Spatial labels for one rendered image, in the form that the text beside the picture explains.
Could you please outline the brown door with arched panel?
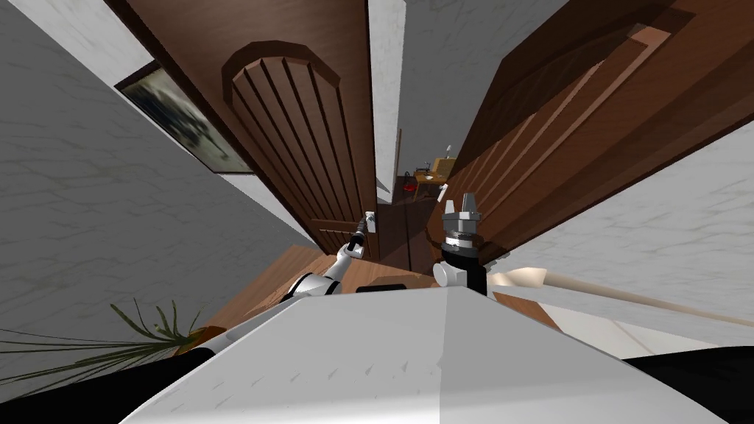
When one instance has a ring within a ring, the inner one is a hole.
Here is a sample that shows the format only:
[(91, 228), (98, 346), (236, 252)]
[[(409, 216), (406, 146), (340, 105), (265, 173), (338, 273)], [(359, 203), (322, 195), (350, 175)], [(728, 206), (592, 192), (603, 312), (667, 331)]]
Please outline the brown door with arched panel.
[(333, 255), (376, 209), (367, 0), (105, 0)]

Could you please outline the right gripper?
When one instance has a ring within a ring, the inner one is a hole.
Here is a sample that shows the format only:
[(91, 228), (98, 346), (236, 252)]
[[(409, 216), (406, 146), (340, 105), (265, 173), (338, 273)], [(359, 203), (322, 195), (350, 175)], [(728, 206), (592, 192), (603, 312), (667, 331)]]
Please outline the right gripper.
[(455, 212), (454, 202), (446, 200), (442, 215), (445, 237), (468, 239), (477, 236), (477, 225), (481, 217), (482, 215), (477, 213), (476, 200), (472, 192), (464, 193), (461, 212)]

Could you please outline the brown panelled door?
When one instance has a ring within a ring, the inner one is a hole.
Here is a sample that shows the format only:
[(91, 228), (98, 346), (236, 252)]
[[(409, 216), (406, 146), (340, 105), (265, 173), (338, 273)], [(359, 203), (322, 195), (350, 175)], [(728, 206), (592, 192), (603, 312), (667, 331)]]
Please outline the brown panelled door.
[(754, 121), (754, 0), (568, 0), (501, 62), (449, 178), (488, 264)]

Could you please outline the green potted plant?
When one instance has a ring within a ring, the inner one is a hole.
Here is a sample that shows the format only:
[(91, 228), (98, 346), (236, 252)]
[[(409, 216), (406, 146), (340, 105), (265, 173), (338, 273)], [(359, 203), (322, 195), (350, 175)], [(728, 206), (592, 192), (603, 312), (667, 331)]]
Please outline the green potted plant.
[(151, 327), (145, 323), (142, 308), (139, 307), (138, 302), (134, 300), (133, 304), (136, 312), (135, 319), (113, 303), (110, 304), (110, 308), (132, 332), (138, 335), (135, 341), (53, 336), (0, 328), (0, 357), (38, 353), (89, 352), (87, 356), (67, 364), (0, 377), (0, 388), (2, 388), (56, 376), (52, 382), (3, 399), (3, 402), (38, 395), (67, 384), (89, 381), (104, 375), (107, 371), (131, 370), (151, 360), (166, 358), (168, 354), (175, 356), (186, 353), (198, 345), (200, 337), (208, 330), (207, 326), (197, 325), (207, 303), (203, 303), (197, 309), (191, 319), (191, 324), (184, 331), (179, 325), (178, 307), (174, 300), (170, 304), (170, 315), (159, 305), (155, 306), (159, 321)]

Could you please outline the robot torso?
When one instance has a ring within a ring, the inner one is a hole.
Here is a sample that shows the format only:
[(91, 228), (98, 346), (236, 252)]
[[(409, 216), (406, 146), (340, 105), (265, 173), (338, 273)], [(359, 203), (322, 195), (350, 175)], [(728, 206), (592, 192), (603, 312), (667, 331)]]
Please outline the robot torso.
[(465, 287), (305, 297), (121, 424), (727, 424)]

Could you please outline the wooden desk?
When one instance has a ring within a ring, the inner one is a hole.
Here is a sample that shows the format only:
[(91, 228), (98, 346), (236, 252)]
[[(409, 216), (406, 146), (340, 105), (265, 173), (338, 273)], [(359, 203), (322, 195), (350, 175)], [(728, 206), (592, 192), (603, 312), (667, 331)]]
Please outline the wooden desk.
[(451, 145), (448, 145), (445, 156), (436, 158), (430, 168), (417, 169), (414, 172), (416, 179), (416, 189), (413, 200), (417, 199), (421, 186), (446, 184), (451, 170), (455, 164), (455, 157), (451, 157)]

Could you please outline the dark framed wall picture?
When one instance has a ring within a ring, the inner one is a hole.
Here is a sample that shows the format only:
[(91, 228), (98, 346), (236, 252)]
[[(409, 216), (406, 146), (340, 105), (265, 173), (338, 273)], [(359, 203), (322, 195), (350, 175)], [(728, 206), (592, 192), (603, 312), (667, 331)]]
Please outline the dark framed wall picture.
[(157, 61), (146, 64), (115, 88), (212, 172), (253, 173)]

